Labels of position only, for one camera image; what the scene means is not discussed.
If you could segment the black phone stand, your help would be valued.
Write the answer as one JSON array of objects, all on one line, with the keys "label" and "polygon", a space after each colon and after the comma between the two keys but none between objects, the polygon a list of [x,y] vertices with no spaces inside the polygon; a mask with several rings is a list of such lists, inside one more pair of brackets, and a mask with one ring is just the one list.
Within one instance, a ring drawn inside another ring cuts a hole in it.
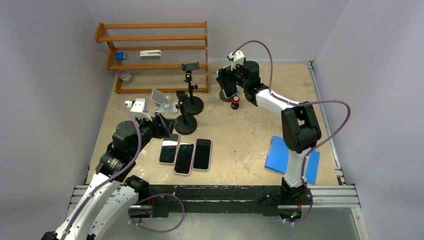
[{"label": "black phone stand", "polygon": [[185,72],[184,82],[188,84],[188,93],[189,93],[189,96],[187,97],[187,101],[184,103],[185,110],[187,113],[191,115],[198,115],[204,109],[204,102],[202,101],[202,99],[197,96],[194,96],[193,94],[194,90],[198,89],[198,85],[197,84],[192,85],[192,71],[199,70],[199,69],[200,69],[199,62],[181,64],[181,70]]},{"label": "black phone stand", "polygon": [[197,120],[192,114],[186,111],[185,100],[188,98],[188,95],[185,91],[177,90],[176,96],[178,101],[175,107],[180,111],[180,116],[176,118],[174,129],[181,135],[190,135],[197,129]]}]

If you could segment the silver folding phone stand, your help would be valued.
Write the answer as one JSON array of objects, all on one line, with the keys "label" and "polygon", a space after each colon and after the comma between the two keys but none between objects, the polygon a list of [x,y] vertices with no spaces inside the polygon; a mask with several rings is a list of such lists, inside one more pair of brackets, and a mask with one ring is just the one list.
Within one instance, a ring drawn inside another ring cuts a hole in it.
[{"label": "silver folding phone stand", "polygon": [[165,95],[158,89],[152,89],[151,100],[155,103],[155,110],[158,113],[173,113],[176,114],[178,109],[176,107],[177,101],[171,101],[170,95]]}]

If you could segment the white case smartphone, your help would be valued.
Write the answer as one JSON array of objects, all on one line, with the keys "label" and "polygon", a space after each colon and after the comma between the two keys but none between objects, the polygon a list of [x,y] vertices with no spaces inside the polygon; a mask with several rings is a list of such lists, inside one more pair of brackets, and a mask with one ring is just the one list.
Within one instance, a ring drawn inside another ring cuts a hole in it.
[{"label": "white case smartphone", "polygon": [[177,149],[179,145],[180,137],[178,134],[171,134],[169,137],[165,137],[162,141],[159,163],[172,165],[175,162]]}]

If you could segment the pink case smartphone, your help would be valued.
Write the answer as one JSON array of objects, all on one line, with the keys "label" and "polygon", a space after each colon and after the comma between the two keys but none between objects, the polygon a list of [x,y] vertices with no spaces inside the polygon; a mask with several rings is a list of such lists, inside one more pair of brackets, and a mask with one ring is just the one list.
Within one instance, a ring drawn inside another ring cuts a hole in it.
[{"label": "pink case smartphone", "polygon": [[191,172],[195,145],[193,143],[181,142],[179,144],[173,172],[178,175],[189,175]]}]

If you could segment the lavender case smartphone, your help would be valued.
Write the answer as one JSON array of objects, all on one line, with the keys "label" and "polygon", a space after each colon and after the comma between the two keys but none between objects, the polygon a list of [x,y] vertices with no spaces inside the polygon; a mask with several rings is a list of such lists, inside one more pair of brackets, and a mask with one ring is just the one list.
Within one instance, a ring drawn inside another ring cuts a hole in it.
[{"label": "lavender case smartphone", "polygon": [[211,164],[212,141],[199,138],[195,143],[192,168],[198,171],[208,171]]}]

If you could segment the light blue case smartphone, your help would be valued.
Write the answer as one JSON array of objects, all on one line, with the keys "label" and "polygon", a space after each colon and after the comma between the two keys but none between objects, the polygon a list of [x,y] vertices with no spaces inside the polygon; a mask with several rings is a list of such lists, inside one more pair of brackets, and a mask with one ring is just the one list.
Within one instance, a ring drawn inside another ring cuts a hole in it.
[{"label": "light blue case smartphone", "polygon": [[221,95],[225,100],[232,100],[234,96],[239,93],[238,87],[236,85],[226,87],[221,90]]}]

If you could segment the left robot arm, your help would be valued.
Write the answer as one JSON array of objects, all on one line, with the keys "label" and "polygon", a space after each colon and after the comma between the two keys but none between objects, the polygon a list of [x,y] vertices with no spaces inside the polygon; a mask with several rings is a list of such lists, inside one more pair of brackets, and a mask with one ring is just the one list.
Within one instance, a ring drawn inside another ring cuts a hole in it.
[{"label": "left robot arm", "polygon": [[65,221],[44,240],[100,240],[123,211],[149,199],[149,183],[128,173],[151,139],[164,139],[174,130],[175,119],[155,113],[151,119],[130,116],[120,122],[101,156],[85,193]]}]

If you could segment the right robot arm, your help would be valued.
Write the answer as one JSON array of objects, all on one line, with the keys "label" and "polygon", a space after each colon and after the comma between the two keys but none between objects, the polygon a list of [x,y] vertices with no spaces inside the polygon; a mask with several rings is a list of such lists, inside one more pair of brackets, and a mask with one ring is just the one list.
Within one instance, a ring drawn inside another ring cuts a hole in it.
[{"label": "right robot arm", "polygon": [[222,90],[241,87],[248,102],[280,117],[283,140],[289,150],[283,178],[287,186],[281,189],[280,196],[284,202],[294,203],[301,195],[298,187],[306,183],[304,174],[308,155],[322,137],[313,106],[307,101],[299,103],[272,94],[271,89],[261,82],[259,64],[255,61],[245,61],[235,68],[220,68],[216,80]]}]

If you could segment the red cap black stamp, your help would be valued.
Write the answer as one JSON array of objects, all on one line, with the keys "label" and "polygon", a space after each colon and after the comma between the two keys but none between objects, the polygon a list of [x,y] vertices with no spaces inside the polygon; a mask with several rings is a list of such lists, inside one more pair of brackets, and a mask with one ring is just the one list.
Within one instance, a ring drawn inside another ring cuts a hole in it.
[{"label": "red cap black stamp", "polygon": [[240,104],[239,104],[239,102],[240,102],[240,98],[239,98],[239,96],[238,95],[235,95],[235,96],[233,96],[232,97],[232,101],[231,101],[231,108],[233,109],[233,110],[237,110],[239,107],[240,107]]}]

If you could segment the clear small jar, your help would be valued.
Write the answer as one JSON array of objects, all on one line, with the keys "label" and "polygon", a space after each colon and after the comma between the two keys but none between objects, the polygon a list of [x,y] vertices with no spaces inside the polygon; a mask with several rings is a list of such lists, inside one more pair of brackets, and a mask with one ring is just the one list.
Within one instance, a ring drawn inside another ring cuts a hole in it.
[{"label": "clear small jar", "polygon": [[131,72],[128,69],[118,70],[117,76],[125,83],[128,83],[132,78]]}]

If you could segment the wooden shelf rack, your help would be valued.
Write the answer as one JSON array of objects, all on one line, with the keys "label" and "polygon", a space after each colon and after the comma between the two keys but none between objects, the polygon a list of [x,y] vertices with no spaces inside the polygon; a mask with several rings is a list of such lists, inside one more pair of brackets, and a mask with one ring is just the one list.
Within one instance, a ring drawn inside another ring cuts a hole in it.
[{"label": "wooden shelf rack", "polygon": [[195,92],[209,91],[208,23],[99,23],[97,43],[108,49],[106,68],[129,71],[131,79],[116,76],[116,94],[165,93],[186,90],[183,64],[198,63],[193,72]]}]

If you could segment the white eraser block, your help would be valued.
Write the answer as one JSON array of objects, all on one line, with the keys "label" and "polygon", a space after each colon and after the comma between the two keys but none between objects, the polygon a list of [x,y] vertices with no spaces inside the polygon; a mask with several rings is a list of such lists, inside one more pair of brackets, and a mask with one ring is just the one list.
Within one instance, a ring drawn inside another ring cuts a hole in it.
[{"label": "white eraser block", "polygon": [[158,60],[162,58],[162,51],[155,50],[141,50],[139,52],[139,58],[141,60]]}]

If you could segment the blue white small box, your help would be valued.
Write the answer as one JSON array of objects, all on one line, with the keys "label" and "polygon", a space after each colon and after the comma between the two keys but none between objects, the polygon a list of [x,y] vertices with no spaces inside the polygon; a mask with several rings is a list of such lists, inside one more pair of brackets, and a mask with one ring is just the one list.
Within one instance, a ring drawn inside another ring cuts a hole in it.
[{"label": "blue white small box", "polygon": [[117,61],[125,61],[128,58],[128,53],[126,51],[117,51],[115,53],[115,59]]}]

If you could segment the blue notebook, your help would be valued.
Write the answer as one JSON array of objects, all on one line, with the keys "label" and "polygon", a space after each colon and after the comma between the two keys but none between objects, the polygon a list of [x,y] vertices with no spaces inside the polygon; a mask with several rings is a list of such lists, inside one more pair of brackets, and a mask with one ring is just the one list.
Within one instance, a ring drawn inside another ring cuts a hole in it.
[{"label": "blue notebook", "polygon": [[[275,172],[285,174],[289,163],[289,149],[284,143],[282,137],[274,135],[271,138],[268,155],[265,161],[265,167]],[[305,164],[305,177],[308,184],[315,185],[317,181],[318,169],[320,163],[320,152],[314,151],[309,156]]]}]

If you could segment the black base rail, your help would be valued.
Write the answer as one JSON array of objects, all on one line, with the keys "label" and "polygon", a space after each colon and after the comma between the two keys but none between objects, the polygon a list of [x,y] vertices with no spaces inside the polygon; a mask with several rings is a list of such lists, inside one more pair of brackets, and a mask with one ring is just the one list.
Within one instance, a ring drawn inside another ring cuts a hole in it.
[{"label": "black base rail", "polygon": [[299,216],[311,204],[312,193],[300,186],[280,185],[157,185],[135,193],[135,205],[167,218],[170,213],[260,214],[265,217]]}]

